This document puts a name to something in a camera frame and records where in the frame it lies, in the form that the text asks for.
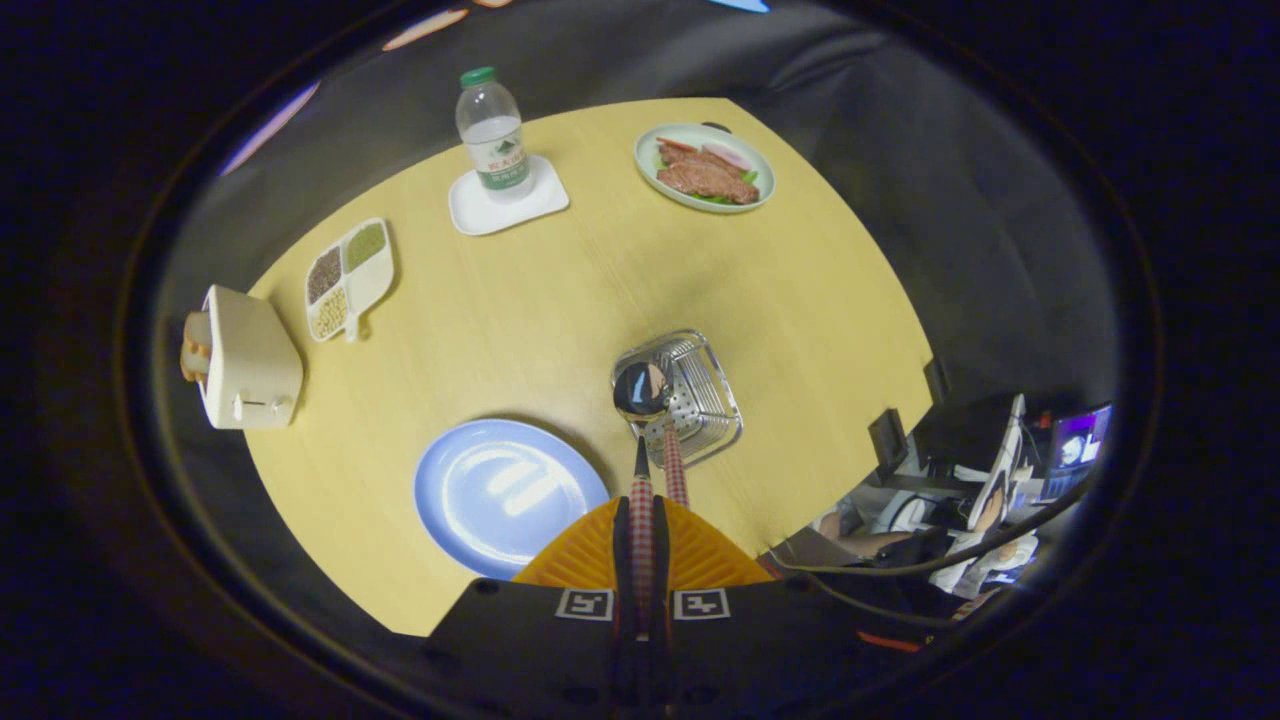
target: wire basket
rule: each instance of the wire basket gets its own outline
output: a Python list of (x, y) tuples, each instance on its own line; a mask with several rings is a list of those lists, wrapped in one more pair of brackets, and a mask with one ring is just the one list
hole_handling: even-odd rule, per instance
[[(685, 466), (707, 460), (742, 436), (742, 414), (712, 346), (698, 331), (676, 331), (622, 354), (613, 365), (611, 386), (634, 363), (654, 363), (671, 379), (668, 413), (676, 420)], [(631, 423), (639, 437), (640, 425)], [(645, 429), (649, 462), (663, 466), (663, 421)]]

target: person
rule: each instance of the person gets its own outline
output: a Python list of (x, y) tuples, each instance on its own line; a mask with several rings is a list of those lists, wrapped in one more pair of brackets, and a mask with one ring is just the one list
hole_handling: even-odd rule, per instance
[[(1006, 488), (996, 484), (987, 495), (982, 512), (974, 523), (974, 529), (960, 532), (954, 537), (942, 527), (924, 530), (891, 530), (865, 536), (844, 536), (840, 532), (841, 519), (837, 512), (829, 512), (818, 524), (818, 532), (855, 557), (851, 565), (870, 565), (878, 568), (900, 568), (952, 555), (982, 542), (998, 528), (1006, 510)], [(913, 498), (908, 502), (925, 502)], [(992, 571), (1020, 568), (1030, 561), (1038, 547), (1038, 539), (1023, 536), (1005, 543), (986, 555), (936, 570), (922, 583), (918, 577), (904, 577), (897, 583), (897, 594), (914, 610), (928, 615), (951, 615), (966, 601), (978, 597)]]

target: white plate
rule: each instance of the white plate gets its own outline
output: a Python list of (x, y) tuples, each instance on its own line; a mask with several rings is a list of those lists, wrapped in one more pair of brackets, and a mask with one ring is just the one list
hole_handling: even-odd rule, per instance
[[(704, 142), (718, 142), (737, 151), (739, 155), (746, 158), (746, 161), (751, 164), (751, 169), (759, 173), (755, 182), (751, 184), (760, 188), (760, 200), (751, 202), (750, 205), (721, 205), (719, 202), (699, 200), (692, 195), (685, 195), (678, 190), (667, 187), (658, 181), (658, 167), (659, 163), (662, 163), (662, 155), (658, 152), (659, 137), (675, 140), (676, 142), (684, 142), (685, 145), (692, 145), (694, 147), (701, 147)], [(773, 168), (769, 165), (769, 161), (764, 159), (764, 155), (756, 152), (754, 147), (740, 140), (737, 136), (710, 126), (694, 123), (658, 126), (636, 138), (635, 158), (636, 169), (640, 170), (640, 174), (644, 176), (644, 179), (652, 184), (654, 190), (676, 202), (680, 202), (681, 205), (687, 205), (708, 213), (721, 213), (728, 215), (754, 210), (755, 208), (768, 202), (769, 197), (773, 197), (773, 188), (777, 184), (777, 179), (773, 176)]]
[(480, 184), (475, 170), (453, 181), (449, 188), (449, 218), (462, 234), (489, 234), (568, 208), (568, 193), (550, 160), (529, 156), (534, 188), (515, 202), (495, 202)]
[(458, 425), (426, 448), (413, 497), (440, 548), (480, 575), (509, 580), (609, 493), (564, 441), (490, 419)]
[[(355, 268), (347, 266), (347, 243), (351, 238), (356, 237), (356, 233), (365, 229), (369, 225), (379, 225), (383, 229), (383, 238), (385, 242), (383, 247), (374, 252), (360, 265)], [(306, 302), (307, 300), (307, 279), (311, 278), (312, 270), (315, 270), (316, 263), (326, 252), (338, 249), (338, 254), (342, 263), (342, 277), (338, 278), (338, 284), (325, 291), (324, 295), (316, 299), (315, 302)], [(324, 249), (324, 252), (316, 255), (315, 260), (311, 261), (311, 266), (307, 268), (307, 274), (302, 281), (302, 300), (306, 302), (307, 313), (307, 329), (311, 332), (311, 337), (316, 341), (326, 341), (339, 332), (347, 333), (348, 342), (356, 342), (360, 338), (360, 316), (365, 314), (370, 307), (374, 306), (387, 291), (392, 287), (392, 278), (396, 277), (396, 261), (392, 258), (392, 233), (387, 231), (387, 222), (381, 218), (371, 218), (360, 223), (351, 229), (347, 234), (342, 236), (342, 240)], [(320, 306), (325, 300), (342, 290), (347, 296), (347, 315), (346, 322), (342, 325), (335, 327), (328, 334), (320, 336), (316, 333), (315, 328), (315, 315), (319, 313)]]

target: black cable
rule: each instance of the black cable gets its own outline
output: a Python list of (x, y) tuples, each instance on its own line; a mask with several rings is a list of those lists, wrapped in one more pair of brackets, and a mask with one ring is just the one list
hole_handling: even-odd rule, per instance
[(1036, 447), (1036, 438), (1032, 437), (1032, 430), (1027, 427), (1027, 423), (1018, 423), (1023, 428), (1023, 434), (1027, 436), (1027, 445), (1032, 446), (1032, 452), (1036, 454), (1036, 464), (1043, 465), (1044, 459), (1039, 455), (1039, 448)]
[(913, 500), (923, 500), (924, 502), (932, 502), (933, 505), (940, 505), (938, 501), (933, 500), (932, 497), (920, 497), (919, 495), (913, 495), (911, 497), (906, 498), (906, 502), (904, 502), (902, 505), (897, 506), (897, 511), (893, 512), (893, 519), (888, 521), (888, 529), (886, 529), (884, 532), (887, 532), (887, 533), (892, 533), (893, 532), (893, 525), (897, 523), (897, 516), (902, 514), (902, 510), (908, 505), (910, 505), (910, 502)]
[(788, 565), (781, 560), (777, 564), (787, 570), (799, 570), (801, 573), (832, 573), (837, 575), (865, 575), (873, 578), (901, 578), (904, 575), (919, 575), (924, 573), (933, 573), (943, 568), (950, 568), (952, 565), (959, 565), (966, 560), (979, 557), (986, 552), (995, 550), (1000, 546), (1007, 544), (1024, 534), (1034, 530), (1036, 528), (1048, 523), (1053, 518), (1061, 515), (1068, 507), (1075, 505), (1082, 497), (1084, 497), (1084, 491), (1089, 483), (1080, 483), (1071, 488), (1070, 492), (1062, 497), (1053, 501), (1052, 505), (1044, 506), (1043, 510), (1032, 515), (1030, 518), (1018, 523), (1007, 529), (1000, 530), (989, 538), (979, 542), (978, 544), (955, 552), (952, 555), (946, 555), (937, 560), (931, 560), (928, 562), (919, 562), (916, 565), (905, 565), (902, 568), (822, 568), (822, 566), (809, 566), (809, 565)]
[(955, 628), (956, 624), (957, 624), (955, 620), (950, 620), (950, 619), (946, 619), (946, 618), (929, 618), (927, 615), (909, 615), (906, 612), (895, 612), (892, 610), (884, 610), (883, 607), (876, 607), (874, 605), (868, 605), (868, 603), (865, 603), (865, 602), (863, 602), (860, 600), (854, 600), (854, 598), (849, 597), (847, 594), (845, 594), (845, 593), (842, 593), (840, 591), (833, 589), (827, 583), (819, 580), (818, 575), (814, 575), (813, 573), (806, 573), (806, 575), (808, 575), (808, 578), (810, 580), (814, 582), (814, 584), (818, 585), (819, 589), (822, 589), (822, 592), (829, 594), (831, 597), (838, 600), (840, 602), (844, 602), (845, 605), (851, 605), (851, 606), (854, 606), (854, 607), (856, 607), (859, 610), (870, 612), (873, 615), (881, 615), (881, 616), (888, 618), (891, 620), (897, 620), (899, 623), (906, 623), (909, 625), (919, 625), (922, 628), (932, 628), (932, 629), (938, 629), (938, 630), (946, 630), (946, 629), (950, 629), (950, 628)]

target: laptop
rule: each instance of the laptop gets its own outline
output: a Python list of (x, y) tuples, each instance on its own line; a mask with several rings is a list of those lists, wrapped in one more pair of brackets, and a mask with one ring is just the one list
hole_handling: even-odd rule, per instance
[(1111, 405), (1103, 405), (1053, 423), (1050, 442), (1052, 456), (1046, 457), (1048, 475), (1038, 503), (1052, 502), (1084, 482), (1102, 450), (1110, 421)]

